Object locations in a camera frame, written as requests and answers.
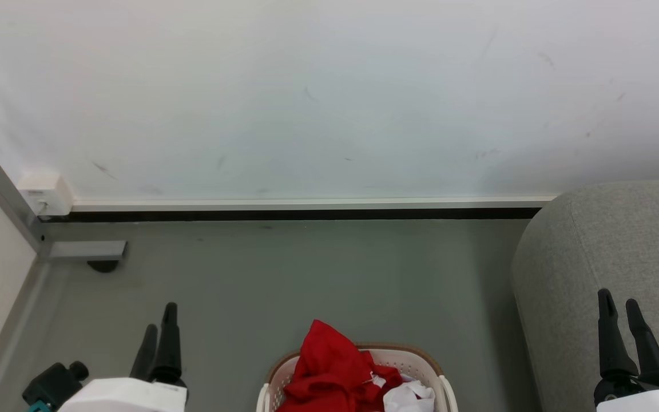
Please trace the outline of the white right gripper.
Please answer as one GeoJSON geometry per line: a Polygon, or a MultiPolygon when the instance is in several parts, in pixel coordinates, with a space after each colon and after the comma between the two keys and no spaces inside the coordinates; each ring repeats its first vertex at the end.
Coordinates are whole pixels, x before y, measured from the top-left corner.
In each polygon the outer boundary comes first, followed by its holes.
{"type": "Polygon", "coordinates": [[[626,313],[636,343],[638,368],[628,355],[619,329],[619,312],[611,292],[597,292],[598,353],[602,381],[594,389],[596,411],[659,411],[659,344],[630,298],[626,313]]]}

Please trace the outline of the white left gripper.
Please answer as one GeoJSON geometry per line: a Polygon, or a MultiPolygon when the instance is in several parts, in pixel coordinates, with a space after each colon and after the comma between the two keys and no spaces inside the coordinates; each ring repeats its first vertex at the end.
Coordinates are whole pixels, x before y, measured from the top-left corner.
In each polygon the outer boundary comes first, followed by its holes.
{"type": "Polygon", "coordinates": [[[178,305],[167,303],[161,334],[146,327],[130,378],[90,381],[66,401],[60,411],[184,411],[188,389],[181,378],[181,341],[178,305]]]}

